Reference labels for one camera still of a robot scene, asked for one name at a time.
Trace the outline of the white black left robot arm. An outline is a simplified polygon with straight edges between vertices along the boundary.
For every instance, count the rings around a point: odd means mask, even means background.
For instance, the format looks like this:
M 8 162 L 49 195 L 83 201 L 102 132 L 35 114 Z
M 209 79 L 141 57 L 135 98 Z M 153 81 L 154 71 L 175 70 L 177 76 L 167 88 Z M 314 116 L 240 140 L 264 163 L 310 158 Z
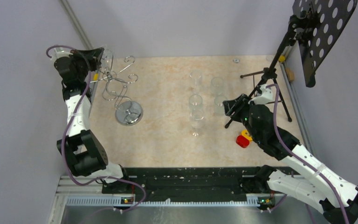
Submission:
M 78 186 L 98 182 L 120 193 L 127 192 L 131 181 L 125 169 L 109 162 L 104 147 L 90 129 L 90 83 L 93 73 L 101 67 L 105 49 L 79 50 L 63 45 L 51 49 L 55 51 L 50 58 L 62 78 L 62 95 L 67 108 L 67 124 L 56 144 L 68 176 Z M 76 179 L 91 175 L 95 177 L 88 182 Z

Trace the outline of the clear plain wine glass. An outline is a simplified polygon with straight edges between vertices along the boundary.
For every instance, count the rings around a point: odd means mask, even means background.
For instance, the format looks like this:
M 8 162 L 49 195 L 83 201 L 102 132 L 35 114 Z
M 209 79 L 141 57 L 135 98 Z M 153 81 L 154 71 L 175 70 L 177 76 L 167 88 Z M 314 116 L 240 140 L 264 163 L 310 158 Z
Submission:
M 190 87 L 194 94 L 199 94 L 202 86 L 202 73 L 200 70 L 193 70 L 190 72 Z

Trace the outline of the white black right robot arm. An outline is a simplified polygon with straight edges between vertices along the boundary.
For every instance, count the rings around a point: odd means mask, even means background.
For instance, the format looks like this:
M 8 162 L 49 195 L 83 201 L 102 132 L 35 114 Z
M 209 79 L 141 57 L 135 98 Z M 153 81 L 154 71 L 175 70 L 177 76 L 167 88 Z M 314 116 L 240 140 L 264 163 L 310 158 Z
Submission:
M 358 219 L 358 185 L 346 181 L 313 156 L 288 131 L 276 124 L 276 115 L 265 105 L 256 105 L 241 94 L 223 101 L 225 115 L 242 123 L 264 153 L 298 172 L 297 180 L 264 165 L 255 176 L 260 192 L 282 192 L 323 214 L 331 224 L 353 224 Z

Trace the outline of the cut pattern stemmed glass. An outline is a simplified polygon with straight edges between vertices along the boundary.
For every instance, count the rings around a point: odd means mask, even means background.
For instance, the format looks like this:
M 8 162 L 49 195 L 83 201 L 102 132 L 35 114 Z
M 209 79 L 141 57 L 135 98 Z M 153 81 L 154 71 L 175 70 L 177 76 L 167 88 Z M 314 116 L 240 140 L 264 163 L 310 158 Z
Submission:
M 221 77 L 213 77 L 210 83 L 212 96 L 222 95 L 224 90 L 224 80 Z
M 224 115 L 225 109 L 223 102 L 227 100 L 227 98 L 224 95 L 218 95 L 214 99 L 214 114 L 215 115 Z

